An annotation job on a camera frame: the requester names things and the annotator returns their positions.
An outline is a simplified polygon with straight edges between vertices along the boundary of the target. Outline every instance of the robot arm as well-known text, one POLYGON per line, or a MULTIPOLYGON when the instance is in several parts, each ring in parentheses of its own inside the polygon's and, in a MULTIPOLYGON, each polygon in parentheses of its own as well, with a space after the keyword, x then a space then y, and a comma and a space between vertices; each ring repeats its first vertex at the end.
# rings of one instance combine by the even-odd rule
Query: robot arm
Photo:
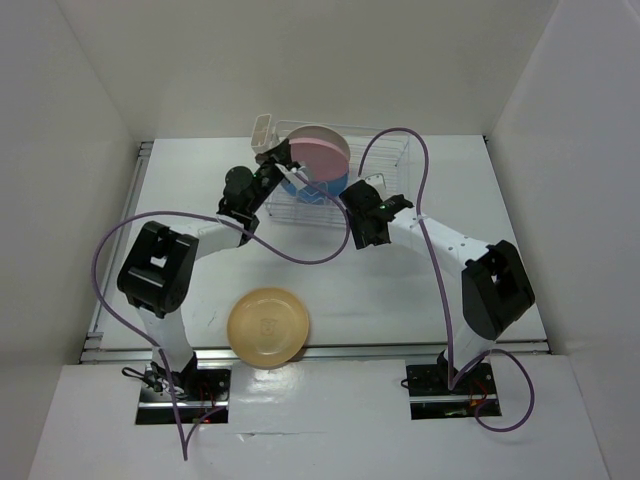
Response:
POLYGON ((241 166, 227 173, 218 206, 218 218, 224 225, 197 221, 169 228, 148 222, 118 275, 118 289, 136 308, 147 334, 159 345, 153 348, 154 375, 158 379, 169 375, 159 356, 162 348, 175 385, 187 392, 197 384, 197 359, 185 334, 180 307, 189 290, 195 261, 247 243, 250 237, 229 225, 255 232, 259 224, 256 211, 278 184, 299 182, 294 173, 300 166, 291 160, 287 140, 257 155, 256 161, 259 167, 255 172, 241 166))
MULTIPOLYGON (((395 243, 429 258, 420 219, 403 195, 386 198, 384 179, 373 175, 347 188, 340 198, 347 208, 357 249, 395 243)), ((465 323, 454 335, 454 368, 491 348, 498 337, 535 302, 535 295, 516 248, 475 240, 433 220, 423 218, 438 262, 462 282, 465 323)), ((438 358, 446 378, 448 351, 438 358)))

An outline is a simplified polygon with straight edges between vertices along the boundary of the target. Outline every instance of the wire dish rack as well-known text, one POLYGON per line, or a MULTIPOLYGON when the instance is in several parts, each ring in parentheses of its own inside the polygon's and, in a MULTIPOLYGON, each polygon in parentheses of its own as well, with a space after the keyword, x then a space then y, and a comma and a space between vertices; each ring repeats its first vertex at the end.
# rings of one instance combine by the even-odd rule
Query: wire dish rack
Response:
MULTIPOLYGON (((281 120, 271 127, 268 121, 263 125, 267 131, 263 132, 263 138, 268 138, 268 147, 275 146, 289 133, 303 125, 319 125, 318 122, 301 122, 281 120)), ((352 125, 322 125, 332 128, 340 133, 351 150, 349 159, 349 180, 351 185, 358 180, 358 168, 365 148, 371 139, 380 132, 380 129, 359 127, 352 125)), ((362 171, 362 178, 381 173, 388 195, 403 193, 410 195, 410 137, 406 134, 385 135, 376 141, 367 154, 367 160, 362 171)), ((324 182, 318 182, 318 186, 326 189, 324 182)), ((282 223, 294 223, 302 225, 343 226, 344 217, 338 208, 327 198, 318 198, 314 203, 300 200, 298 197, 287 193, 282 187, 278 187, 265 202, 267 212, 271 220, 282 223)))

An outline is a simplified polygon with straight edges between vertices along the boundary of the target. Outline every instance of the white platform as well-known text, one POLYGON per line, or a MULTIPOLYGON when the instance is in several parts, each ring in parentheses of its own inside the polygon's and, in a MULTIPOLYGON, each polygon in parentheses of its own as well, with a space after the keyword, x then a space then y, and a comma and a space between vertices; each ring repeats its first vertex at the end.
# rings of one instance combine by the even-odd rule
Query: white platform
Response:
MULTIPOLYGON (((472 237, 497 242, 515 237, 481 136, 426 136, 431 170, 423 210, 472 237)), ((412 191, 415 201, 422 152, 414 140, 412 191)), ((248 138, 157 140, 139 185, 135 213, 186 210, 213 215, 226 172, 235 165, 255 168, 248 138)), ((274 224, 259 212, 257 233, 300 258, 321 258, 340 244, 343 231, 274 224)), ((169 224, 177 218, 159 218, 169 224)), ((116 257, 117 268, 142 222, 134 225, 116 257)), ((111 276, 107 298, 127 318, 138 322, 111 276)), ((458 279, 445 274, 454 322, 462 319, 458 279)), ((187 335, 196 347, 225 347, 226 320, 235 301, 251 289, 287 288, 307 305, 312 319, 308 345, 437 343, 446 340, 442 306, 430 263, 393 245, 347 250, 329 264, 304 267, 276 257, 255 242, 221 252, 196 264, 183 305, 187 335)), ((102 348, 146 348, 144 340, 120 326, 106 312, 98 317, 102 348)), ((546 335, 532 308, 502 340, 537 341, 546 335)))
MULTIPOLYGON (((64 367, 31 480, 608 478, 565 357, 521 356, 537 403, 524 427, 490 433, 472 418, 412 421, 404 362, 233 367, 229 423, 194 435, 182 461, 175 426, 136 426, 138 381, 122 365, 64 367)), ((492 359, 506 426, 526 410, 519 370, 492 359)))

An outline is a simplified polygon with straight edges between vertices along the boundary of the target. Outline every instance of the tan plate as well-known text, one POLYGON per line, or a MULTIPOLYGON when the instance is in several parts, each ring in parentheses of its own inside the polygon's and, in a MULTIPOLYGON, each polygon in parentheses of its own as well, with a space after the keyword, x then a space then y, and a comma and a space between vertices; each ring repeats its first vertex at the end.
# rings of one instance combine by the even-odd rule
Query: tan plate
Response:
POLYGON ((242 297, 231 310, 227 338, 243 361, 275 367, 290 360, 309 334, 309 313, 293 293, 260 288, 242 297))

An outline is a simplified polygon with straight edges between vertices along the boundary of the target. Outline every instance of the purple cable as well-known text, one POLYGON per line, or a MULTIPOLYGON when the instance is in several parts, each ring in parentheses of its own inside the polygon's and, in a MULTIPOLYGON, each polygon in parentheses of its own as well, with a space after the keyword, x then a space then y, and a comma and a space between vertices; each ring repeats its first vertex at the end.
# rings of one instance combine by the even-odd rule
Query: purple cable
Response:
MULTIPOLYGON (((321 264, 321 263, 326 263, 326 262, 328 262, 330 260, 333 260, 338 255, 340 255, 340 253, 342 253, 342 251, 347 246, 347 243, 349 241, 349 233, 350 233, 349 232, 349 224, 348 224, 347 212, 344 209, 344 207, 342 206, 342 204, 338 201, 338 199, 335 198, 333 195, 331 195, 329 192, 323 190, 322 188, 318 187, 317 185, 314 185, 314 184, 310 183, 309 181, 307 181, 307 179, 305 179, 304 177, 302 177, 299 174, 296 174, 296 177, 298 177, 302 182, 304 182, 305 184, 307 184, 308 186, 310 186, 312 188, 315 188, 321 194, 323 194, 325 197, 327 197, 331 202, 333 202, 338 207, 338 209, 340 209, 340 212, 344 216, 344 219, 345 219, 345 222, 346 222, 344 239, 343 239, 342 244, 340 245, 340 247, 335 252, 333 252, 331 255, 329 255, 328 257, 322 258, 320 260, 301 260, 301 259, 298 259, 298 258, 291 257, 291 256, 287 255, 286 253, 281 252, 280 250, 278 250, 274 246, 270 245, 269 243, 265 242, 264 240, 259 238, 254 233, 249 232, 248 230, 245 230, 244 228, 241 228, 241 227, 235 225, 234 223, 227 222, 227 221, 222 220, 220 218, 210 217, 208 215, 200 215, 200 214, 197 214, 197 213, 188 213, 188 212, 178 212, 178 211, 172 211, 172 210, 158 210, 158 211, 155 211, 155 212, 140 213, 138 215, 134 215, 132 217, 125 218, 120 223, 118 223, 117 225, 112 227, 109 231, 107 231, 107 233, 105 233, 102 236, 102 238, 98 242, 98 246, 96 247, 95 251, 93 252, 93 258, 91 260, 91 287, 93 288, 93 291, 94 291, 96 297, 98 298, 98 301, 100 302, 100 305, 102 305, 102 307, 104 307, 104 309, 107 312, 109 312, 111 314, 111 316, 113 316, 113 318, 115 318, 122 325, 124 325, 125 327, 129 328, 133 332, 135 332, 138 335, 140 335, 147 342, 149 342, 152 346, 157 347, 158 348, 158 355, 160 356, 160 358, 162 360, 162 363, 164 365, 165 371, 170 372, 171 371, 171 366, 169 365, 169 361, 167 360, 167 357, 166 357, 164 351, 162 350, 162 348, 160 348, 160 345, 158 344, 158 342, 156 342, 153 337, 148 335, 146 332, 143 332, 142 330, 140 330, 138 327, 133 325, 131 322, 126 320, 122 315, 120 315, 118 312, 116 312, 113 309, 113 307, 111 307, 111 305, 109 305, 109 302, 107 302, 107 299, 104 297, 104 295, 100 291, 100 285, 99 285, 99 280, 98 280, 98 259, 100 258, 100 253, 102 252, 102 249, 104 248, 105 244, 107 243, 107 241, 111 238, 111 236, 113 234, 115 234, 118 230, 120 230, 125 225, 130 224, 131 222, 134 222, 136 220, 140 220, 141 218, 157 217, 157 216, 162 216, 162 215, 170 215, 170 216, 175 216, 175 217, 186 217, 186 218, 193 218, 193 219, 196 219, 196 220, 205 220, 205 221, 209 221, 209 222, 216 222, 216 223, 220 223, 222 225, 226 225, 229 228, 233 228, 234 230, 237 230, 237 231, 242 232, 243 234, 247 235, 249 238, 255 240, 260 245, 265 247, 267 250, 275 253, 279 257, 282 257, 285 260, 289 260, 290 262, 297 263, 299 265, 318 265, 318 264, 321 264)), ((209 415, 212 415, 217 410, 213 410, 213 411, 207 413, 206 415, 202 416, 201 418, 199 418, 198 421, 191 428, 191 431, 189 432, 189 435, 187 435, 187 437, 185 438, 184 429, 182 428, 182 422, 180 421, 180 411, 178 409, 178 399, 176 398, 176 388, 175 388, 175 385, 173 383, 173 378, 172 378, 171 375, 167 376, 167 381, 169 383, 169 394, 171 395, 171 406, 172 406, 172 409, 173 409, 173 416, 175 418, 176 425, 178 427, 178 435, 180 436, 180 445, 182 446, 182 457, 184 458, 185 461, 187 461, 188 458, 189 458, 188 457, 188 453, 187 453, 187 449, 189 447, 189 439, 191 438, 191 435, 193 434, 194 430, 206 418, 208 418, 209 415)))
POLYGON ((513 430, 516 430, 518 428, 520 428, 522 425, 524 425, 526 423, 527 420, 529 420, 529 417, 531 417, 531 413, 533 412, 533 406, 535 404, 535 391, 533 388, 533 382, 531 381, 531 377, 529 376, 529 374, 527 373, 527 371, 525 370, 524 366, 522 365, 522 363, 520 363, 520 361, 513 356, 511 353, 507 352, 506 350, 501 350, 501 349, 492 349, 492 350, 487 350, 486 352, 481 353, 480 355, 478 355, 476 358, 474 358, 473 360, 471 360, 469 363, 467 363, 464 367, 462 367, 460 369, 460 371, 458 372, 457 375, 454 376, 454 356, 453 356, 453 324, 451 322, 451 310, 449 308, 449 300, 447 299, 447 291, 445 290, 444 287, 444 280, 442 278, 442 271, 440 270, 440 264, 438 263, 438 258, 436 256, 436 251, 435 248, 433 247, 433 243, 431 242, 431 237, 429 236, 429 232, 427 231, 427 227, 424 224, 424 219, 422 217, 422 195, 424 194, 424 188, 427 184, 427 177, 429 175, 429 149, 427 148, 427 144, 425 143, 425 141, 423 140, 423 138, 415 131, 412 130, 410 128, 406 128, 406 127, 393 127, 393 128, 387 128, 386 130, 382 130, 381 132, 379 132, 377 135, 375 135, 371 141, 369 142, 369 144, 367 145, 367 148, 365 148, 364 153, 362 154, 362 159, 360 160, 360 167, 358 168, 358 177, 360 177, 360 175, 362 175, 362 169, 364 168, 364 162, 367 159, 367 154, 369 153, 369 150, 371 149, 371 147, 373 146, 373 144, 383 135, 387 135, 388 133, 393 133, 393 132, 402 132, 402 133, 408 133, 409 135, 415 137, 418 142, 420 142, 420 146, 422 147, 422 151, 424 153, 424 170, 422 171, 422 179, 420 180, 420 186, 418 187, 418 198, 416 200, 416 213, 418 214, 418 223, 420 224, 420 230, 422 231, 422 236, 424 237, 424 241, 427 244, 427 249, 429 250, 429 257, 431 259, 431 262, 433 263, 433 269, 435 271, 436 274, 436 281, 438 283, 438 290, 440 291, 440 299, 442 300, 442 310, 444 313, 444 324, 445 324, 445 328, 447 331, 447 353, 448 353, 448 371, 447 371, 447 381, 448 381, 448 387, 449 390, 453 390, 455 388, 455 386, 457 385, 458 381, 460 381, 460 379, 464 376, 464 374, 467 372, 467 370, 469 370, 471 367, 475 366, 478 362, 480 362, 481 360, 483 360, 485 357, 487 357, 488 355, 491 354, 491 352, 498 352, 498 353, 502 353, 504 355, 506 355, 507 357, 509 357, 511 360, 513 360, 516 365, 518 366, 518 368, 520 368, 520 370, 522 371, 522 374, 524 375, 525 380, 527 381, 527 384, 529 385, 529 392, 530 392, 530 402, 529 402, 529 408, 527 410, 527 413, 525 413, 524 417, 522 417, 522 419, 516 423, 515 425, 512 425, 510 427, 505 427, 505 428, 496 428, 496 427, 491 427, 489 425, 487 425, 486 423, 482 422, 480 420, 479 414, 480 414, 480 410, 486 406, 486 404, 488 402, 485 402, 481 405, 479 405, 474 412, 474 416, 476 418, 476 421, 484 428, 486 428, 487 430, 491 430, 492 432, 511 432, 513 430))

